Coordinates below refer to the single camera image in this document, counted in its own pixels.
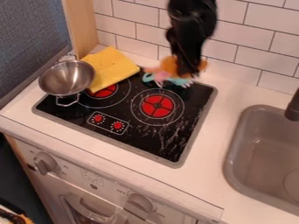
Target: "yellow sponge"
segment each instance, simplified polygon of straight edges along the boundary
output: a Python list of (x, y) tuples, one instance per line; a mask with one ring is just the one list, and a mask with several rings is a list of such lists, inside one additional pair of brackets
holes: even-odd
[(89, 88), (92, 93), (125, 80), (140, 71), (139, 66), (112, 46), (96, 54), (88, 54), (82, 60), (93, 66), (95, 70), (94, 81)]

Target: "red burner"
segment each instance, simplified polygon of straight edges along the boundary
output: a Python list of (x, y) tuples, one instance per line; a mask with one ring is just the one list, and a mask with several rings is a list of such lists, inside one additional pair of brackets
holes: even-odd
[(153, 94), (144, 98), (142, 102), (143, 113), (153, 118), (164, 118), (170, 115), (173, 109), (173, 100), (162, 94)]
[(123, 126), (123, 125), (122, 125), (121, 122), (115, 122), (115, 123), (113, 124), (113, 127), (114, 127), (115, 130), (119, 130), (119, 129), (121, 129), (122, 126)]
[(100, 90), (100, 91), (98, 91), (94, 94), (88, 90), (88, 94), (95, 97), (95, 98), (99, 98), (99, 99), (100, 98), (107, 98), (110, 95), (112, 95), (113, 93), (115, 93), (116, 89), (117, 89), (117, 86), (114, 84), (114, 85), (112, 85), (110, 87), (107, 87), (107, 88), (104, 88), (104, 89), (102, 89), (102, 90)]
[(100, 122), (103, 120), (103, 116), (102, 116), (102, 115), (96, 115), (96, 116), (94, 117), (94, 120), (95, 120), (96, 122), (100, 123)]

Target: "small metal pot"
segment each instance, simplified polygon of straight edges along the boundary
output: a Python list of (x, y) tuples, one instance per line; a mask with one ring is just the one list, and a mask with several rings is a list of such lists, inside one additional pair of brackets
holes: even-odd
[[(68, 60), (55, 64), (40, 77), (38, 84), (49, 95), (56, 96), (56, 104), (69, 107), (79, 101), (80, 92), (88, 88), (94, 80), (94, 68), (84, 61)], [(59, 99), (73, 97), (68, 104)]]

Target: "toy stove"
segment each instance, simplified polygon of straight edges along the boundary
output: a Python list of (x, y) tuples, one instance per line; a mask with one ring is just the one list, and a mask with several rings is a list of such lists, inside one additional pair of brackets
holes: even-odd
[(70, 107), (56, 105), (54, 96), (39, 102), (35, 113), (92, 137), (115, 144), (165, 165), (184, 162), (198, 134), (212, 87), (189, 88), (154, 82), (144, 84), (143, 72), (95, 94), (88, 90)]

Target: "sink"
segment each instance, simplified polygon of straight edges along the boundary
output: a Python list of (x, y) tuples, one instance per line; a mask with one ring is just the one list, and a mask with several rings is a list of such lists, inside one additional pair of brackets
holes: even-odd
[(239, 193), (299, 216), (299, 122), (265, 105), (241, 115), (224, 163)]

